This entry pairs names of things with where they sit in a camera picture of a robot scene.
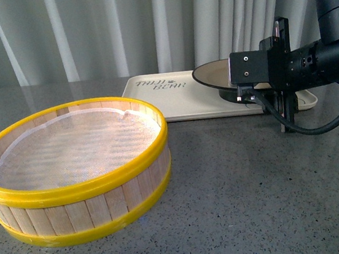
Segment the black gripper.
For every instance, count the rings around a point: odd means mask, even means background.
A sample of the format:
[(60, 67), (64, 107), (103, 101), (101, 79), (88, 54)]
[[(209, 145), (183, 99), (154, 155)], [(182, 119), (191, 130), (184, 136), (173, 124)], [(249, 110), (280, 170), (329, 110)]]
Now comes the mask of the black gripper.
[(267, 51), (269, 84), (271, 95), (265, 95), (269, 104), (266, 111), (280, 123), (283, 132), (301, 132), (306, 128), (295, 124), (294, 115), (298, 113), (296, 93), (322, 84), (318, 79), (317, 62), (320, 41), (314, 41), (299, 49), (290, 49), (290, 31), (287, 18), (277, 17), (273, 35), (262, 40), (260, 50)]

